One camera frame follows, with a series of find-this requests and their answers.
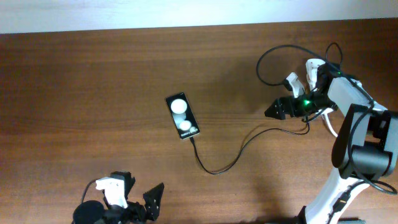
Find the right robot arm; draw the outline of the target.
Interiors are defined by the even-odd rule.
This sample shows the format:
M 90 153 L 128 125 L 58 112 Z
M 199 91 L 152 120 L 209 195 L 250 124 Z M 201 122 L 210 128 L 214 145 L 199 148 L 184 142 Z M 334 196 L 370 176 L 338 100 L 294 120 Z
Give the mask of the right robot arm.
M 265 116 L 316 118 L 326 110 L 340 110 L 344 121 L 331 153 L 333 168 L 321 192 L 292 223 L 338 223 L 353 200 L 368 187 L 396 195 L 381 182 L 397 163 L 397 113 L 376 103 L 359 80 L 343 74 L 336 63 L 320 59 L 306 62 L 310 92 L 305 93 L 295 73 L 283 82 L 292 96 L 276 99 Z

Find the black Galaxy flip smartphone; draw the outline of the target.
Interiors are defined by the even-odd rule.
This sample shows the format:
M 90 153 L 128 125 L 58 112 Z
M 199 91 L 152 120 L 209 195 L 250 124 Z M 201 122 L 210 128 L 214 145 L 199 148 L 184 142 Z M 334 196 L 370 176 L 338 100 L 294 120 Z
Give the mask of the black Galaxy flip smartphone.
M 200 128 L 184 92 L 166 97 L 165 102 L 181 140 L 192 138 L 200 133 Z

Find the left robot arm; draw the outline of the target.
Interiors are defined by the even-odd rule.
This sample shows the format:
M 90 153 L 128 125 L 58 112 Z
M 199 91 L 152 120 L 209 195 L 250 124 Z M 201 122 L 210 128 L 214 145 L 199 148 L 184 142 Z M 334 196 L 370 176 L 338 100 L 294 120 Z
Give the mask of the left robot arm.
M 85 187 L 80 204 L 73 212 L 73 224 L 127 224 L 156 221 L 165 185 L 160 183 L 143 194 L 144 205 L 130 202 L 128 195 L 136 179 L 130 172 L 115 171 L 108 177 L 91 180 Z M 85 200 L 91 184 L 102 191 L 104 202 Z

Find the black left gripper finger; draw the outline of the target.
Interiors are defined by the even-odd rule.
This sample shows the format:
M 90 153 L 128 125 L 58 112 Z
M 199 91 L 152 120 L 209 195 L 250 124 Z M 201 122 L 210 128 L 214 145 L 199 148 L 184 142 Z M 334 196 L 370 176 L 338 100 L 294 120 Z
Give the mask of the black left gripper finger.
M 125 199 L 128 199 L 128 195 L 134 186 L 136 179 L 131 175 L 130 172 L 125 171 L 112 172 L 110 177 L 122 180 L 124 182 L 124 197 Z
M 164 192 L 164 183 L 156 185 L 143 194 L 146 209 L 146 219 L 156 221 L 160 215 L 160 203 Z

